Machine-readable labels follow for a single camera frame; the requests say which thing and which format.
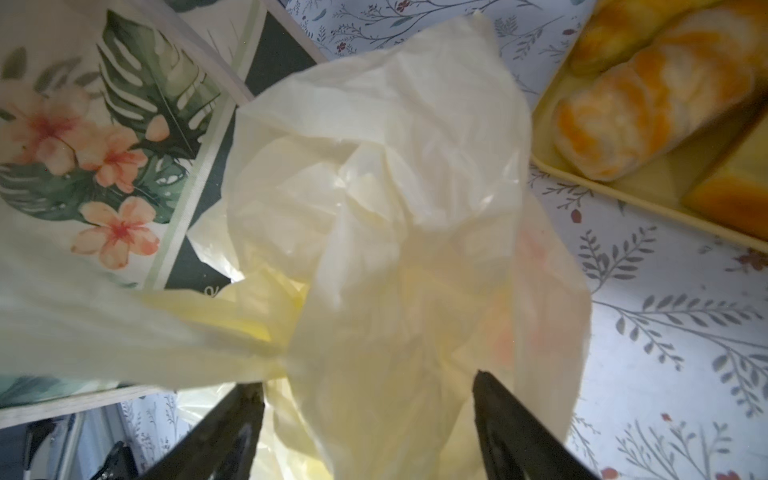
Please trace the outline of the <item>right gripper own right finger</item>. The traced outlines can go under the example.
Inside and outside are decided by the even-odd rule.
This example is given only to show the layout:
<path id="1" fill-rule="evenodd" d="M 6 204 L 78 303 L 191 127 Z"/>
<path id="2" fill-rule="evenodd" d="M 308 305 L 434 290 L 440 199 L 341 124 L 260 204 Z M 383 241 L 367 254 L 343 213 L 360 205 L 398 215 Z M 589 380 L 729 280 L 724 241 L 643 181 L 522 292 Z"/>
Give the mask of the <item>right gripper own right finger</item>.
<path id="1" fill-rule="evenodd" d="M 472 393 L 488 479 L 597 478 L 491 373 L 477 372 Z"/>

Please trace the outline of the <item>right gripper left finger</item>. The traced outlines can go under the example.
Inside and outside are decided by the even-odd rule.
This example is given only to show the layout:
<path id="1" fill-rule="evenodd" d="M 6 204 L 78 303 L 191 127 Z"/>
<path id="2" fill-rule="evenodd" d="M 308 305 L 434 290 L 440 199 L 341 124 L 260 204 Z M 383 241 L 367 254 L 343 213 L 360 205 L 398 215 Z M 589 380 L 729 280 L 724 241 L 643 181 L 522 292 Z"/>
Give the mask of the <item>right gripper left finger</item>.
<path id="1" fill-rule="evenodd" d="M 260 383 L 237 384 L 143 480 L 247 480 L 265 402 Z"/>

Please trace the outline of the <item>yellow translucent plastic bag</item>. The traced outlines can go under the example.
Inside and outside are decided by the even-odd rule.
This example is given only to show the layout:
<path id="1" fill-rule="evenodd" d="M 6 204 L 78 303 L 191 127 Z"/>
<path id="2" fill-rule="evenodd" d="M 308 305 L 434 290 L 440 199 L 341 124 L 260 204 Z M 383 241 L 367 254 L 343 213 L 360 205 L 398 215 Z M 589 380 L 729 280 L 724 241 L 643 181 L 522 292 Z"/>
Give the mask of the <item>yellow translucent plastic bag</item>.
<path id="1" fill-rule="evenodd" d="M 488 479 L 473 380 L 565 446 L 590 337 L 581 269 L 528 187 L 532 125 L 474 13 L 292 74 L 236 113 L 190 238 L 300 300 L 249 479 Z"/>

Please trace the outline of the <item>cream canvas tote bag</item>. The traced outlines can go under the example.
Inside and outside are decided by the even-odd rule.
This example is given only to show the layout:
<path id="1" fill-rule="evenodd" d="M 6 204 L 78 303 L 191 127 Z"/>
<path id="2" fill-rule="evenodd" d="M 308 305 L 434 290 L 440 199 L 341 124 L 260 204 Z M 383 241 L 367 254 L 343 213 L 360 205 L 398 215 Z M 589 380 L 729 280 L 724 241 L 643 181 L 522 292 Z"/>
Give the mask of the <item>cream canvas tote bag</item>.
<path id="1" fill-rule="evenodd" d="M 169 29 L 104 13 L 98 71 L 67 58 L 35 84 L 1 80 L 1 375 L 164 387 L 280 378 L 272 324 L 300 306 L 275 273 L 251 270 L 211 298 L 156 290 L 146 264 L 184 210 L 186 162 L 216 106 L 244 118 L 294 73 L 303 49 L 261 34 L 246 79 L 195 59 Z"/>

